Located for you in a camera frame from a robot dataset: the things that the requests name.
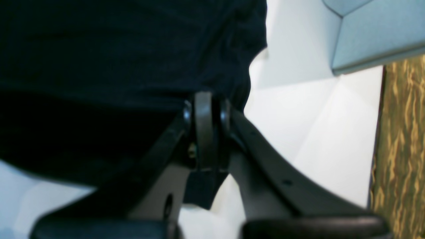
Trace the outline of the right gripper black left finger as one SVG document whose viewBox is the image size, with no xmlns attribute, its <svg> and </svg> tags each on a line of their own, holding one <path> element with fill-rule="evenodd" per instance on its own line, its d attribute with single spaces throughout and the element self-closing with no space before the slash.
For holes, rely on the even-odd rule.
<svg viewBox="0 0 425 239">
<path fill-rule="evenodd" d="M 31 239 L 183 239 L 178 225 L 193 168 L 187 136 L 193 106 L 185 107 L 129 171 L 81 200 L 44 215 Z"/>
</svg>

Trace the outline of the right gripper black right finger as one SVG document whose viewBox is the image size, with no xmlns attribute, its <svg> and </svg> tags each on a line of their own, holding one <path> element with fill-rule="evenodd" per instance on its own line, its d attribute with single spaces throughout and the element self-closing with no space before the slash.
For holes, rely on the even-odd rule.
<svg viewBox="0 0 425 239">
<path fill-rule="evenodd" d="M 392 238 L 383 218 L 304 176 L 227 100 L 220 122 L 246 215 L 240 239 Z"/>
</svg>

